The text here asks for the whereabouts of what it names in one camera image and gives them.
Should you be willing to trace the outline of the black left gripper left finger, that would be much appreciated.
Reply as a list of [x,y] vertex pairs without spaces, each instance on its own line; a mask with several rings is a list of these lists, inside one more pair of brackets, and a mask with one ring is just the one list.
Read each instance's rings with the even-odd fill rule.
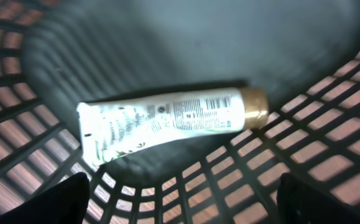
[[79,172],[0,215],[0,224],[82,224],[89,199],[90,181]]

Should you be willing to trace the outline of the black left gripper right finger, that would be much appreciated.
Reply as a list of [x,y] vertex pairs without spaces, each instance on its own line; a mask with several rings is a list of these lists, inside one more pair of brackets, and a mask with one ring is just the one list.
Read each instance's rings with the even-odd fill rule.
[[360,224],[360,215],[290,173],[280,176],[277,208],[286,224]]

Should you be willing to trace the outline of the white tube gold cap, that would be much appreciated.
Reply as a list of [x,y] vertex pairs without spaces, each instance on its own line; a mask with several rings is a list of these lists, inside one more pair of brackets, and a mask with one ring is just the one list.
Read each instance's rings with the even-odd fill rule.
[[263,127],[269,101],[260,88],[181,91],[76,108],[83,160],[98,167],[172,141]]

